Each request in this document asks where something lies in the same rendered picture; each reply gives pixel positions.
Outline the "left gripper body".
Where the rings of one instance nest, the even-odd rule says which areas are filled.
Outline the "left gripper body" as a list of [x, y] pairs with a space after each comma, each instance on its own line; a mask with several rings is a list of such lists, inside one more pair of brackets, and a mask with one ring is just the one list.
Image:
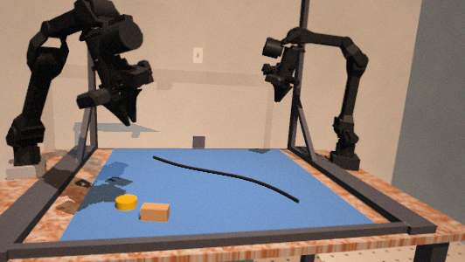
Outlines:
[[[290, 84], [299, 86], [300, 80], [298, 78], [293, 78], [294, 69], [297, 68], [295, 66], [296, 64], [281, 60], [281, 63], [278, 62], [278, 65], [279, 65], [278, 73], [276, 75], [268, 74], [265, 78], [265, 81], [278, 85], [278, 86], [285, 86], [285, 85], [290, 86]], [[275, 77], [275, 76], [279, 76], [279, 77]]]

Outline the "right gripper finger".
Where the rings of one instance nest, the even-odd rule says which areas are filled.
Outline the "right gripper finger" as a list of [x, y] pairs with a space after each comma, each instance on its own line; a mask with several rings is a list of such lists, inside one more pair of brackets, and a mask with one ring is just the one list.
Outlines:
[[[125, 126], [130, 126], [128, 114], [124, 106], [125, 96], [102, 104], [112, 114], [114, 114]], [[115, 103], [112, 103], [115, 102]]]
[[124, 106], [126, 108], [128, 117], [134, 123], [136, 122], [136, 99], [138, 94], [141, 92], [141, 89], [137, 89], [131, 93], [123, 93], [121, 97], [125, 96]]

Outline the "blue mat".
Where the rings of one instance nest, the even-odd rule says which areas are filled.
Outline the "blue mat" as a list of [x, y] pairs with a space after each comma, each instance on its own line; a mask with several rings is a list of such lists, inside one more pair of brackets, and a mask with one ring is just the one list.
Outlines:
[[[187, 169], [164, 160], [252, 178]], [[115, 199], [137, 197], [133, 210]], [[170, 205], [141, 221], [144, 203]], [[279, 149], [114, 148], [59, 241], [141, 238], [375, 224]]]

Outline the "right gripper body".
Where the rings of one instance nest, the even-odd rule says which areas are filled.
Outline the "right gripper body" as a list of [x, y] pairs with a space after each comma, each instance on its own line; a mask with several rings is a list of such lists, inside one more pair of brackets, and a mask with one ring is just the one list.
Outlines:
[[[123, 58], [125, 59], [125, 58]], [[94, 61], [94, 66], [92, 66], [92, 71], [97, 71], [101, 84], [99, 88], [105, 87], [106, 89], [96, 89], [80, 95], [77, 95], [77, 105], [79, 109], [97, 107], [106, 102], [117, 100], [121, 98], [120, 94], [131, 93], [137, 90], [131, 86], [126, 86], [121, 84], [121, 86], [113, 87], [112, 81], [110, 78], [110, 67], [112, 63], [116, 63], [117, 66], [122, 65], [122, 60], [120, 54], [114, 55], [108, 58], [99, 59]], [[111, 96], [110, 96], [111, 95]], [[111, 98], [110, 98], [111, 97]]]

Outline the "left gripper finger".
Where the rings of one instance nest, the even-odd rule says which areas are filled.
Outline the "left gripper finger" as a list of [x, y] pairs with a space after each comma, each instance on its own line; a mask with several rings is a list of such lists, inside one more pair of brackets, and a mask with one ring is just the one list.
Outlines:
[[[271, 83], [272, 84], [272, 83]], [[280, 97], [283, 95], [284, 91], [286, 90], [286, 86], [278, 86], [275, 84], [272, 84], [274, 87], [274, 101], [278, 102]]]
[[283, 95], [280, 97], [280, 99], [278, 100], [278, 102], [280, 102], [284, 96], [290, 91], [290, 89], [293, 88], [292, 86], [287, 86], [285, 92], [283, 93]]

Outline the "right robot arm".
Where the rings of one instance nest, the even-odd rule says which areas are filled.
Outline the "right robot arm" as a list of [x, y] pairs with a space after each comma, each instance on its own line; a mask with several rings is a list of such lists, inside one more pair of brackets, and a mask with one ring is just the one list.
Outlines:
[[[72, 10], [42, 22], [26, 53], [31, 78], [23, 111], [13, 120], [6, 135], [7, 145], [13, 147], [14, 167], [40, 162], [38, 143], [43, 143], [45, 134], [40, 119], [46, 97], [52, 80], [61, 74], [66, 63], [69, 53], [66, 38], [78, 31], [82, 31], [79, 41], [86, 41], [93, 61], [136, 50], [143, 42], [143, 34], [133, 17], [121, 15], [110, 0], [77, 0]], [[60, 48], [41, 46], [48, 38], [59, 38]], [[123, 84], [139, 88], [149, 83], [152, 71], [148, 60], [137, 65], [129, 65], [126, 59], [121, 62], [120, 66], [114, 62], [110, 67], [113, 87]]]

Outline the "orange disc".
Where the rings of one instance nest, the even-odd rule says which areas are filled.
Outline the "orange disc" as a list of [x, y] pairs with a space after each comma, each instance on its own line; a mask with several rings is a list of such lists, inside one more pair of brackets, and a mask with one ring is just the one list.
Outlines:
[[133, 210], [137, 206], [137, 197], [132, 195], [118, 196], [115, 199], [117, 210]]

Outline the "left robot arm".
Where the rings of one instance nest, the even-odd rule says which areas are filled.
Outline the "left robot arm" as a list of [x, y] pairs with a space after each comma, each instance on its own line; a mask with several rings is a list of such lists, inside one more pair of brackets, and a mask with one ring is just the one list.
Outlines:
[[[315, 33], [302, 27], [295, 27], [291, 29], [288, 31], [286, 38], [282, 40], [281, 42], [277, 39], [267, 38], [263, 47], [262, 55], [277, 59], [278, 56], [280, 57], [283, 53], [281, 60], [296, 64], [299, 52], [305, 52], [305, 50], [303, 49], [303, 45], [295, 45], [317, 44], [342, 46], [340, 49], [346, 59], [346, 71], [348, 78], [344, 91], [341, 113], [338, 115], [338, 118], [340, 119], [335, 116], [332, 127], [334, 127], [337, 138], [339, 138], [335, 151], [337, 156], [355, 158], [355, 146], [359, 138], [354, 133], [353, 111], [356, 103], [359, 81], [368, 65], [368, 57], [362, 53], [350, 37]], [[292, 44], [290, 46], [291, 49], [284, 46], [283, 51], [282, 44]], [[344, 48], [346, 48], [351, 55]]]

